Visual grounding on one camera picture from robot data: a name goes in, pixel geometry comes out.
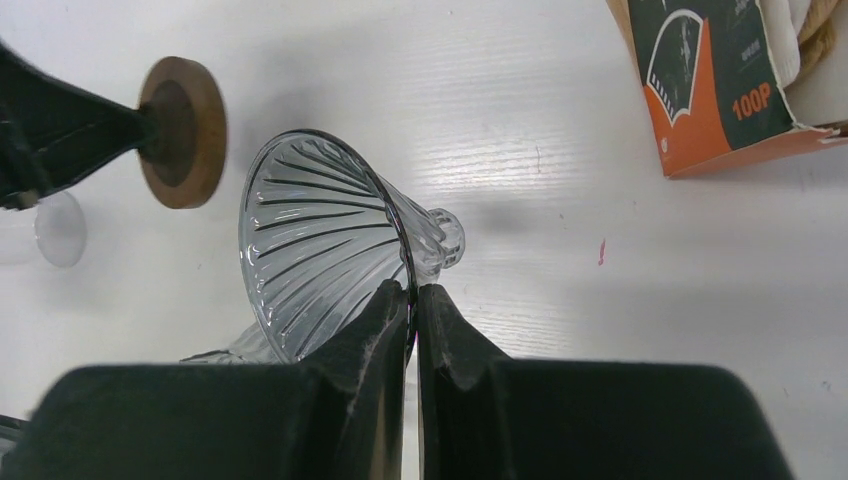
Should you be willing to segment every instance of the orange box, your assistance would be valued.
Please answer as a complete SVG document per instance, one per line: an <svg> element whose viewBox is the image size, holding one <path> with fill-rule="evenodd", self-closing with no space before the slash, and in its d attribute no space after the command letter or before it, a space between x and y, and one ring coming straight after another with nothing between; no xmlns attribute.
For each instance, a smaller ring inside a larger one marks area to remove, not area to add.
<svg viewBox="0 0 848 480"><path fill-rule="evenodd" d="M841 87L848 77L840 75L843 70L848 74L848 46L837 45L839 51L784 89L759 0L607 4L639 73L666 176L697 175L848 142L848 129L841 128L848 126L848 101L842 106L829 100L837 93L848 96ZM848 7L838 7L833 15L848 41ZM821 85L840 90L827 93Z"/></svg>

